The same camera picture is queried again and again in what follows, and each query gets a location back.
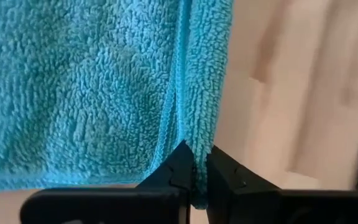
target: towel fold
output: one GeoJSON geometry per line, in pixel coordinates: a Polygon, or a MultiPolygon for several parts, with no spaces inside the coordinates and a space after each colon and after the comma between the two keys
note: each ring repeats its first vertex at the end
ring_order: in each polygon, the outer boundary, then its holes
{"type": "Polygon", "coordinates": [[[205,192],[231,9],[0,1],[0,190],[140,182],[185,139],[205,192]]]}

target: plush fabric texture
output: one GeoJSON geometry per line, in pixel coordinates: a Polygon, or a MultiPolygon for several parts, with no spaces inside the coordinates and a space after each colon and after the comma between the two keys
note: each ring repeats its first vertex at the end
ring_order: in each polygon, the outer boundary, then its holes
{"type": "Polygon", "coordinates": [[[232,0],[1,0],[0,190],[140,182],[183,139],[198,190],[232,0]]]}

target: blurred background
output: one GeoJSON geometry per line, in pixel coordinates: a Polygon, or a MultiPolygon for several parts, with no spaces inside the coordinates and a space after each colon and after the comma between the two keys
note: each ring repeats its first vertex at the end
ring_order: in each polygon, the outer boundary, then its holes
{"type": "Polygon", "coordinates": [[[358,0],[235,1],[215,144],[282,188],[358,187],[358,0]]]}

